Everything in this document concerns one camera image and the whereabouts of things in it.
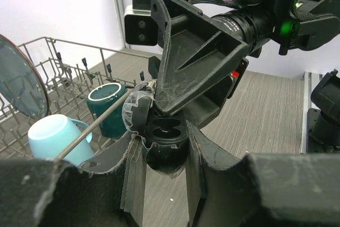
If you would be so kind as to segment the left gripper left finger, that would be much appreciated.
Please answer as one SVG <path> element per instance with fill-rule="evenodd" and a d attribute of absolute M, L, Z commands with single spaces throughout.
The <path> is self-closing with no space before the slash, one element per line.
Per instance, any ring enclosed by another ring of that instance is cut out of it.
<path fill-rule="evenodd" d="M 142 226 L 146 163 L 128 132 L 95 157 L 1 160 L 1 226 Z"/>

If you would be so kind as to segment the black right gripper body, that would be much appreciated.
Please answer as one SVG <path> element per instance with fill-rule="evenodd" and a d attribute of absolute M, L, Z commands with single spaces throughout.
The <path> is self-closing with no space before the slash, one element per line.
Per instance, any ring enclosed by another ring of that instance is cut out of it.
<path fill-rule="evenodd" d="M 188 121 L 203 128 L 223 108 L 224 79 L 249 46 L 185 0 L 151 0 L 151 17 L 164 42 L 154 106 L 163 116 L 184 111 Z"/>

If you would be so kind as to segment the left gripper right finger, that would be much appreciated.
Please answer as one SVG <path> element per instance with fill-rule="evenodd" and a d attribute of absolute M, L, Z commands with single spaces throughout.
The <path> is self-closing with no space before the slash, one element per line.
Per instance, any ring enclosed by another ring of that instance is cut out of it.
<path fill-rule="evenodd" d="M 187 129 L 189 226 L 339 226 L 338 154 L 240 159 Z"/>

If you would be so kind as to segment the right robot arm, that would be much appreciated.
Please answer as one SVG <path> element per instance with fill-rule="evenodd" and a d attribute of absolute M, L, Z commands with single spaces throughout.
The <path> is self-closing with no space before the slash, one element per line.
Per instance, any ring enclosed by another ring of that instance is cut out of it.
<path fill-rule="evenodd" d="M 248 66 L 269 41 L 279 54 L 312 51 L 339 35 L 339 0 L 202 0 L 229 8 L 206 16 L 194 0 L 152 0 L 151 16 L 163 48 L 155 109 L 185 111 L 206 125 L 236 91 Z"/>

